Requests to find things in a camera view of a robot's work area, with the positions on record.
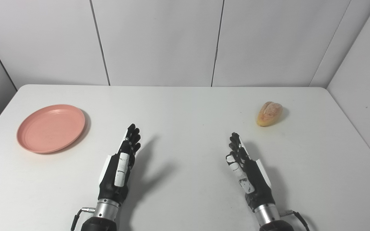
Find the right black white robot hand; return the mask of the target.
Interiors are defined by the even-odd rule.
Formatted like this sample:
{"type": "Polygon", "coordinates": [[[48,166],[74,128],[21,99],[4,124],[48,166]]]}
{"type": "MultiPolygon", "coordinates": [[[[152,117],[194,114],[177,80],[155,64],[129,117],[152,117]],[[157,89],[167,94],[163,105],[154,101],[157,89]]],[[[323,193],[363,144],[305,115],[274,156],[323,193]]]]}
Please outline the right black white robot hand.
{"type": "Polygon", "coordinates": [[[271,183],[260,159],[252,159],[238,133],[230,136],[231,151],[226,162],[245,192],[248,206],[257,210],[260,206],[275,204],[271,183]]]}

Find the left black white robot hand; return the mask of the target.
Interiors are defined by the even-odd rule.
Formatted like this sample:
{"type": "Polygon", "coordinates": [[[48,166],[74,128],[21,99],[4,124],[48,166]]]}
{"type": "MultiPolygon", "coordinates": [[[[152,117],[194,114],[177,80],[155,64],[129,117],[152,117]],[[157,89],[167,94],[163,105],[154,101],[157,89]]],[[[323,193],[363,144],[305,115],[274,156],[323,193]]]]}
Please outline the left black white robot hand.
{"type": "Polygon", "coordinates": [[[109,199],[121,205],[127,198],[129,176],[141,147],[139,133],[140,129],[131,124],[117,152],[107,156],[99,178],[99,200],[109,199]]]}

